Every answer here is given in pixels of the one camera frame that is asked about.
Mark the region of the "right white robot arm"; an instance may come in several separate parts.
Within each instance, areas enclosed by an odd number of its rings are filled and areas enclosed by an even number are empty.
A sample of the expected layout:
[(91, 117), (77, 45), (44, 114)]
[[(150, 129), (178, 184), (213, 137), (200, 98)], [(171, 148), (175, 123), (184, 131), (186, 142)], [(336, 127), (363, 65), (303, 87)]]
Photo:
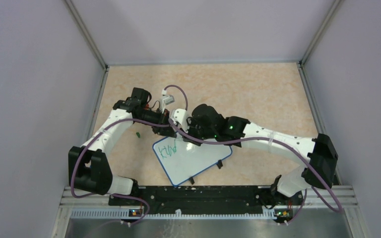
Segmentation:
[(196, 145), (213, 139), (214, 145), (259, 149), (299, 163), (288, 174), (278, 176), (271, 186), (271, 198), (277, 204), (285, 204), (291, 196), (312, 186), (332, 188), (338, 154), (326, 134), (315, 138), (288, 135), (245, 118), (223, 117), (207, 104), (184, 116), (180, 125), (188, 135), (186, 139)]

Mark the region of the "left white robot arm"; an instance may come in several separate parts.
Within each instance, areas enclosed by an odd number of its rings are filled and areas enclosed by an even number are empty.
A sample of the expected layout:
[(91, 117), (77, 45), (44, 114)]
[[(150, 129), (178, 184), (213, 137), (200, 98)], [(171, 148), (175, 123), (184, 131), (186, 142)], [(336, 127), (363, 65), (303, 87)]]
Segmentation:
[(131, 96), (113, 105), (106, 121), (89, 140), (69, 150), (69, 186), (74, 197), (77, 196), (75, 189), (80, 189), (88, 195), (120, 194), (127, 205), (138, 201), (139, 191), (133, 188), (134, 180), (113, 175), (108, 156), (122, 134), (135, 122), (151, 126), (155, 134), (176, 137), (169, 125), (170, 112), (166, 109), (166, 105), (175, 101), (174, 97), (163, 90), (155, 110), (149, 106), (151, 98), (147, 90), (133, 88)]

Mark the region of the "blue-framed whiteboard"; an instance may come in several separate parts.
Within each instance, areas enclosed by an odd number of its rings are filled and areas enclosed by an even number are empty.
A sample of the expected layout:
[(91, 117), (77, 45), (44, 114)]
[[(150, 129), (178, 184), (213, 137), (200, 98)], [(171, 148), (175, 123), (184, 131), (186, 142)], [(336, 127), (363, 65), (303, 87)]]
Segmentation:
[(210, 144), (197, 146), (183, 141), (179, 134), (176, 138), (165, 137), (156, 141), (152, 149), (173, 186), (193, 180), (233, 154), (230, 146)]

